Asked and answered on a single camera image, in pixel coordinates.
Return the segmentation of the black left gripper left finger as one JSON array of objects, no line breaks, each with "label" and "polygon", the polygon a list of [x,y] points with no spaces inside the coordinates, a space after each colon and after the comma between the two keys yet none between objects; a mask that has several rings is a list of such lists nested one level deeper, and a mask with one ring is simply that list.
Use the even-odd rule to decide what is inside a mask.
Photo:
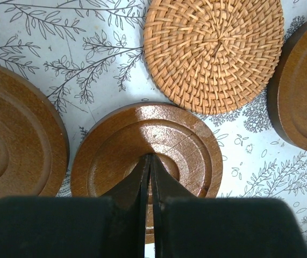
[{"label": "black left gripper left finger", "polygon": [[0,257],[143,257],[149,156],[100,197],[0,199]]}]

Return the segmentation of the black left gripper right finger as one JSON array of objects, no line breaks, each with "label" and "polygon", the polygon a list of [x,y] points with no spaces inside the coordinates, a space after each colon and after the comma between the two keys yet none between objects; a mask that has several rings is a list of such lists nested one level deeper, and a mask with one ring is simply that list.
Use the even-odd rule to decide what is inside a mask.
[{"label": "black left gripper right finger", "polygon": [[198,198],[152,155],[156,257],[307,257],[288,205],[276,198]]}]

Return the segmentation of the brown wooden coaster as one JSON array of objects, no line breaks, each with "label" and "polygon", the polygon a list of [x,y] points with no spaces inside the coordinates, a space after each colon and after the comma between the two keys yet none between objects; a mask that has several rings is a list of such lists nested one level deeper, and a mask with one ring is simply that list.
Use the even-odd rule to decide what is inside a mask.
[{"label": "brown wooden coaster", "polygon": [[307,151],[307,22],[282,47],[267,87],[267,109],[276,133]]},{"label": "brown wooden coaster", "polygon": [[111,112],[89,131],[72,167],[74,197],[110,197],[115,204],[108,240],[128,244],[144,230],[152,242],[150,170],[162,171],[170,196],[216,197],[223,161],[206,124],[165,103],[137,103]]},{"label": "brown wooden coaster", "polygon": [[0,199],[55,196],[68,163],[67,131],[52,103],[0,66]]}]

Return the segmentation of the woven rattan coaster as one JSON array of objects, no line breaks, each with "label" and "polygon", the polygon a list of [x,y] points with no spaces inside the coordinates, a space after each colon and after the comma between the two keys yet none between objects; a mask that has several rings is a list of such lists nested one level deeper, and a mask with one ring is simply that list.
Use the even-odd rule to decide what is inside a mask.
[{"label": "woven rattan coaster", "polygon": [[157,88],[201,114],[236,110],[268,84],[284,43],[280,1],[152,1],[144,53]]}]

